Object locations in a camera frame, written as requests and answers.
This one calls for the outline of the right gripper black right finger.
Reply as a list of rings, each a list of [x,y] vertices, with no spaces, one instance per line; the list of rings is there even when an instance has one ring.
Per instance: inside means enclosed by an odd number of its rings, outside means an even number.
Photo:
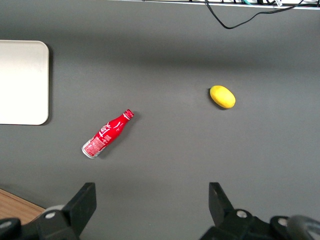
[[[202,240],[271,240],[270,225],[244,209],[235,209],[218,182],[208,187],[208,207],[214,223]]]

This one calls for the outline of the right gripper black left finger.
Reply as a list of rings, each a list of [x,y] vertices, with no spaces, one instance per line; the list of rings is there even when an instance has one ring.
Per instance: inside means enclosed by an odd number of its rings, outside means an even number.
[[[37,222],[40,240],[79,240],[97,208],[96,185],[85,183],[61,209],[46,210]]]

